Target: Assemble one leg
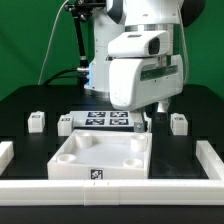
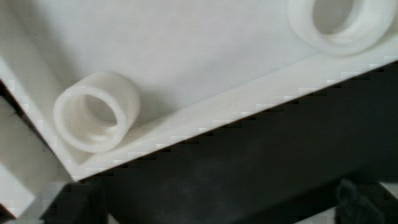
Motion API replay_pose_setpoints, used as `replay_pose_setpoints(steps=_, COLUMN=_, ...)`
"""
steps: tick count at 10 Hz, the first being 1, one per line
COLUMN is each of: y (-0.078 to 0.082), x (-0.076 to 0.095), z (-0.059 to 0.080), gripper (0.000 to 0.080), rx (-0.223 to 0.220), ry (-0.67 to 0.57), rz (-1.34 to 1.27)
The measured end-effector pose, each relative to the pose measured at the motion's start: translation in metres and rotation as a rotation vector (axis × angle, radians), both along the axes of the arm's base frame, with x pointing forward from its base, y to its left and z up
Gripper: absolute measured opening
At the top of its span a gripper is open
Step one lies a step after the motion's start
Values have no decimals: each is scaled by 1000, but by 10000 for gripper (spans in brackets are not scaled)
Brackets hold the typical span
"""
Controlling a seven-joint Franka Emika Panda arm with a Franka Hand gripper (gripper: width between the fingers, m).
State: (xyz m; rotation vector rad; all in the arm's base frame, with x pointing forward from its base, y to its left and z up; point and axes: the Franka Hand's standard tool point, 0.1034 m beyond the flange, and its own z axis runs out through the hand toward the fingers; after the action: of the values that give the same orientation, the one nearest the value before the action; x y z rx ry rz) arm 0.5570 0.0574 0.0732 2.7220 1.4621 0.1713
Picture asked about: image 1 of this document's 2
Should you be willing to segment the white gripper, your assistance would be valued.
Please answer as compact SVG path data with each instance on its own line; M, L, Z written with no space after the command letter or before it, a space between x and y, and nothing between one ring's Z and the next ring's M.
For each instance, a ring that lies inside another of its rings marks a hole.
M157 58L114 59L109 68L110 101L117 110L133 111L158 102L157 112L167 113L169 101L163 100L183 89L183 62L180 55L171 64L159 67ZM145 131L142 113L133 118L134 131Z

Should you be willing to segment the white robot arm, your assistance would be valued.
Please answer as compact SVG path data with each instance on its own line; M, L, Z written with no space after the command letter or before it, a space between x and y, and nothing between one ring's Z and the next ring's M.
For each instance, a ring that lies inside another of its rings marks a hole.
M93 4L95 56L90 93L103 94L128 111L134 130L145 129L144 109L169 106L189 76L184 28L206 0L98 0Z

